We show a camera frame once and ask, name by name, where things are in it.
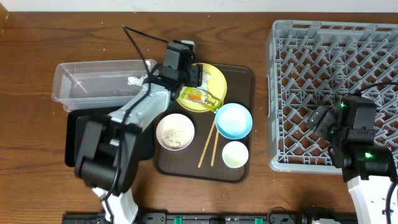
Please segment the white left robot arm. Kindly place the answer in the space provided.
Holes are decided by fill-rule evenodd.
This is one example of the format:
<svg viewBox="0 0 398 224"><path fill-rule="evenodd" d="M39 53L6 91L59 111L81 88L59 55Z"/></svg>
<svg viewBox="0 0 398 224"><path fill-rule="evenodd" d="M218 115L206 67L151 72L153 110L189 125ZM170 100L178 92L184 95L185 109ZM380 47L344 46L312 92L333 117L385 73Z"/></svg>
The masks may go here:
<svg viewBox="0 0 398 224"><path fill-rule="evenodd" d="M202 82L201 64L157 64L141 91L126 105L110 114L88 117L74 163L75 175L102 201L107 221L135 221L139 209L131 185L137 174L142 134L179 97L182 88L199 87Z"/></svg>

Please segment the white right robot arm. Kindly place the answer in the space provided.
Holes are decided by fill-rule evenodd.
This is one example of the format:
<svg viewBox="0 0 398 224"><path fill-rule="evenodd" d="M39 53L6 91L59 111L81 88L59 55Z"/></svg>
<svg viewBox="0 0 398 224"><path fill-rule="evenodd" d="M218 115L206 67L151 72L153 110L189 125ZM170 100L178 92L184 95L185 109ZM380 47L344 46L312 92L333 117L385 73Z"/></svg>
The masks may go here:
<svg viewBox="0 0 398 224"><path fill-rule="evenodd" d="M306 127L329 142L332 164L341 169L359 223L397 220L397 170L392 152L375 144L376 104L348 95L337 111L317 106Z"/></svg>

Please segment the white bowl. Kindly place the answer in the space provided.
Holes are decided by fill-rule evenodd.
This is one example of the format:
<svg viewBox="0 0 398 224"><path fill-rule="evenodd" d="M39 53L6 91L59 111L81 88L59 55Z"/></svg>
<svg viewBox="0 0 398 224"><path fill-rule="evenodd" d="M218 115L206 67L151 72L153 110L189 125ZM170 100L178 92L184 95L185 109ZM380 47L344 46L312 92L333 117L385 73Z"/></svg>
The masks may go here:
<svg viewBox="0 0 398 224"><path fill-rule="evenodd" d="M159 121L155 135L162 147L170 151L179 151L193 141L195 127L189 117L174 113Z"/></svg>

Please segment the white tissue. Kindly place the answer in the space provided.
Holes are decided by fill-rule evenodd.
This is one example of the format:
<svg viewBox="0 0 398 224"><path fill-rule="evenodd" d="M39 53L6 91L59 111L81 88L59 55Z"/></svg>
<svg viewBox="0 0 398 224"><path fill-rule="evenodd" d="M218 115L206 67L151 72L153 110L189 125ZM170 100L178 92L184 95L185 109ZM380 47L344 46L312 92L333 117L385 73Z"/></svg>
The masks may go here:
<svg viewBox="0 0 398 224"><path fill-rule="evenodd" d="M149 75L144 71L133 71L127 76L127 84L142 86L146 82L148 77Z"/></svg>

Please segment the green yellow snack wrapper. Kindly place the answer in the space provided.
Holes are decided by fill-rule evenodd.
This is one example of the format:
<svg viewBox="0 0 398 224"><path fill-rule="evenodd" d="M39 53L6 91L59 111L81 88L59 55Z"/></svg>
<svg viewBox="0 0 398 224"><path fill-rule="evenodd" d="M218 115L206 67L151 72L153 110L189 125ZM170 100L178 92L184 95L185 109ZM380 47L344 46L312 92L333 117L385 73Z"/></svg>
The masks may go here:
<svg viewBox="0 0 398 224"><path fill-rule="evenodd" d="M193 112L216 112L222 101L212 96L205 90L193 87L183 87L178 103L185 109Z"/></svg>

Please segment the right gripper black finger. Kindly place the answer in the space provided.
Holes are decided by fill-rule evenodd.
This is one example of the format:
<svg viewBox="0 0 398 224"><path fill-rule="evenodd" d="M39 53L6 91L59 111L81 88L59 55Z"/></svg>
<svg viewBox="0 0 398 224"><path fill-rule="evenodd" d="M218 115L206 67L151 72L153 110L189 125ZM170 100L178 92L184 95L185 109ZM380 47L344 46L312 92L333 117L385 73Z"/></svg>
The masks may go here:
<svg viewBox="0 0 398 224"><path fill-rule="evenodd" d="M336 114L327 111L321 123L313 130L314 134L324 140L331 140L332 129L336 124Z"/></svg>
<svg viewBox="0 0 398 224"><path fill-rule="evenodd" d="M321 121L323 120L323 117L326 115L327 113L327 108L324 106L318 106L313 113L311 114L311 116L309 117L309 119L307 120L306 123L306 127L308 129L316 129L317 126L321 123Z"/></svg>

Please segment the pale green cup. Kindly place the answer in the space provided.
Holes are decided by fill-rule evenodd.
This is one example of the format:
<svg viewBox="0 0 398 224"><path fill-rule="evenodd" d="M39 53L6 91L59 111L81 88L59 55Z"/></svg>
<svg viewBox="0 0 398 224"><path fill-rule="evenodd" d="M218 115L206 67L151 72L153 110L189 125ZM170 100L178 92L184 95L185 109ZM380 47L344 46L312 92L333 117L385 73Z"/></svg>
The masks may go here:
<svg viewBox="0 0 398 224"><path fill-rule="evenodd" d="M239 141L227 143L222 150L222 160L225 165L231 169L244 166L248 159L249 151L247 147Z"/></svg>

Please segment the light blue bowl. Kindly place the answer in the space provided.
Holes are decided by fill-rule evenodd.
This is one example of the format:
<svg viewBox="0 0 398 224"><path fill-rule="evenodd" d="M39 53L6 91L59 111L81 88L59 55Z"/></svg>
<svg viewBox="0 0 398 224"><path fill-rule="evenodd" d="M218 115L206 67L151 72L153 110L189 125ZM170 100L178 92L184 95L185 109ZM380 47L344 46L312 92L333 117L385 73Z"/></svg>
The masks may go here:
<svg viewBox="0 0 398 224"><path fill-rule="evenodd" d="M251 132L253 119L245 106L228 103L216 112L215 126L225 138L237 140L245 138Z"/></svg>

